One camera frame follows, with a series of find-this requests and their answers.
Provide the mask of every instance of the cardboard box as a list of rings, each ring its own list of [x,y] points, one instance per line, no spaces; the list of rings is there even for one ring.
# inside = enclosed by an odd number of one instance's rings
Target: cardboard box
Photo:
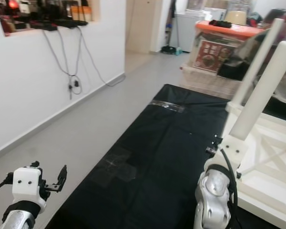
[[[234,49],[232,45],[201,40],[193,67],[216,73]]]

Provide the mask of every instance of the baseboard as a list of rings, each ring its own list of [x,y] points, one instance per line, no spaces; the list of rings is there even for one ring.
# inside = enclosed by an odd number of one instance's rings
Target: baseboard
[[[122,80],[124,77],[126,77],[125,73],[115,77],[114,79],[112,79],[111,81],[108,82],[109,85],[113,85],[116,82]],[[97,88],[96,90],[92,91],[91,93],[85,95],[84,97],[80,98],[79,100],[75,101],[74,103],[70,104],[69,106],[67,106],[65,109],[59,111],[58,113],[55,113],[53,116],[50,116],[48,119],[46,119],[44,122],[36,125],[35,127],[33,127],[31,130],[27,131],[26,133],[24,133],[23,135],[21,135],[20,137],[17,137],[16,139],[10,141],[9,143],[7,143],[5,146],[0,148],[0,157],[2,157],[3,155],[5,155],[6,153],[8,153],[9,151],[11,151],[12,149],[14,149],[15,147],[19,146],[21,143],[23,143],[24,141],[28,140],[29,138],[33,137],[35,134],[39,133],[40,131],[42,131],[43,129],[45,129],[46,127],[50,126],[53,122],[55,122],[56,120],[58,120],[59,118],[61,118],[62,116],[64,116],[65,114],[67,114],[68,112],[70,112],[71,110],[73,110],[74,108],[76,108],[77,106],[81,105],[82,103],[84,103],[86,100],[92,98],[95,94],[97,94],[98,92],[100,92],[101,90],[103,90],[104,88],[106,88],[107,85],[102,85],[99,88]]]

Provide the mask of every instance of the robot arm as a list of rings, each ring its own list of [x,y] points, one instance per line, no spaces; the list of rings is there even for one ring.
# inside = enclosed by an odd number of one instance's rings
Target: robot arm
[[[197,207],[194,229],[229,229],[235,219],[237,208],[235,174],[247,151],[247,146],[243,141],[230,135],[225,139],[217,136],[215,138],[214,149],[206,150],[213,157],[206,161],[195,191]]]
[[[28,167],[8,173],[4,184],[12,184],[13,204],[5,211],[0,229],[32,229],[35,219],[46,208],[51,191],[60,192],[67,178],[64,166],[56,184],[47,185],[42,179],[42,168],[36,161]]]

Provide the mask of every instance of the white plastic frame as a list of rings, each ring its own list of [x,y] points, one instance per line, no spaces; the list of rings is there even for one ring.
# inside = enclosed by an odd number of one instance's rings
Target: white plastic frame
[[[228,104],[229,117],[222,136],[223,142],[232,136],[242,140],[241,147],[248,146],[238,169],[243,173],[237,182],[239,206],[286,229],[286,121],[262,113],[286,72],[286,42],[279,44],[246,106],[240,105],[281,26],[282,21],[276,19],[235,98]],[[229,151],[227,154],[233,160],[234,155]]]

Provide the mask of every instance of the power cord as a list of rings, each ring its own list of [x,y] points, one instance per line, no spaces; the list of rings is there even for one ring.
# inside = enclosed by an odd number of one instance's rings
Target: power cord
[[[117,84],[123,82],[123,81],[125,80],[125,78],[126,78],[125,75],[124,75],[124,77],[123,77],[120,81],[116,82],[115,84],[113,84],[113,85],[107,84],[107,82],[102,78],[102,76],[101,76],[101,74],[100,74],[100,71],[98,70],[98,68],[96,67],[96,65],[95,65],[95,63],[94,63],[94,60],[93,60],[93,58],[92,58],[92,55],[91,55],[91,53],[90,53],[90,51],[89,51],[89,49],[88,49],[88,47],[87,47],[85,38],[84,38],[84,36],[83,36],[83,34],[82,34],[82,30],[80,29],[80,27],[77,27],[77,29],[78,29],[78,30],[80,31],[80,33],[81,33],[81,37],[82,37],[82,41],[83,41],[83,44],[84,44],[84,46],[85,46],[85,49],[86,49],[86,51],[87,51],[87,53],[88,53],[88,55],[89,55],[89,57],[90,57],[91,63],[92,63],[92,65],[94,66],[94,68],[95,68],[95,70],[96,70],[96,72],[97,72],[97,74],[98,74],[100,80],[101,80],[104,84],[106,84],[108,87],[114,87],[115,85],[117,85]]]
[[[224,149],[220,148],[220,152],[223,154],[224,158],[225,158],[225,161],[228,165],[228,168],[229,168],[229,172],[231,174],[231,178],[232,178],[232,185],[231,185],[231,188],[232,188],[232,192],[233,192],[233,195],[234,195],[234,199],[233,199],[233,202],[232,202],[232,196],[230,195],[230,202],[231,204],[233,204],[233,208],[232,208],[232,211],[231,211],[231,220],[228,224],[228,226],[226,227],[227,229],[229,228],[232,228],[235,220],[237,221],[237,223],[239,224],[239,227],[241,229],[243,229],[240,221],[238,220],[237,218],[237,215],[236,215],[236,212],[237,212],[237,206],[238,206],[238,195],[237,195],[237,184],[236,184],[236,179],[235,179],[235,175],[233,173],[233,169],[232,169],[232,166],[231,166],[231,163],[230,163],[230,160],[227,156],[227,154],[225,153]]]
[[[13,174],[14,173],[8,173],[6,178],[0,183],[0,188],[4,185],[12,185],[13,184]]]
[[[78,52],[77,52],[77,59],[76,59],[76,65],[75,65],[75,73],[74,74],[70,74],[63,38],[62,38],[62,35],[61,35],[61,32],[59,31],[59,29],[57,29],[57,32],[58,32],[59,37],[61,39],[62,53],[63,53],[64,59],[65,59],[67,73],[68,73],[68,76],[69,76],[69,90],[73,94],[81,94],[82,93],[82,83],[81,83],[80,78],[77,76],[77,72],[78,72],[78,66],[79,66],[80,54],[81,54],[82,35],[80,35],[79,44],[78,44]],[[74,91],[74,87],[79,87],[80,91],[79,92],[75,92]]]
[[[59,60],[58,60],[58,57],[57,55],[55,54],[55,51],[50,43],[50,40],[48,38],[48,36],[46,35],[45,31],[42,30],[42,33],[44,35],[44,37],[46,38],[46,41],[48,43],[48,46],[54,56],[54,59],[59,67],[59,69],[65,73],[67,76],[68,76],[68,80],[69,80],[69,83],[68,83],[68,90],[70,92],[70,99],[72,99],[72,93],[73,94],[81,94],[82,93],[82,83],[81,83],[81,80],[80,78],[77,76],[77,72],[78,72],[78,66],[79,66],[79,58],[80,58],[80,53],[81,53],[81,42],[82,42],[82,35],[80,35],[80,38],[79,38],[79,47],[78,47],[78,54],[77,54],[77,60],[76,60],[76,67],[75,67],[75,73],[74,74],[70,74],[69,72],[69,67],[68,67],[68,61],[67,61],[67,55],[66,55],[66,51],[65,51],[65,47],[64,47],[64,42],[63,42],[63,38],[62,38],[62,35],[60,33],[59,30],[57,30],[58,34],[59,34],[59,37],[60,37],[60,40],[61,40],[61,46],[62,46],[62,53],[63,53],[63,56],[64,56],[64,60],[65,60],[65,65],[66,65],[66,70],[63,70]],[[76,92],[74,90],[74,87],[79,87],[80,91],[79,92]]]

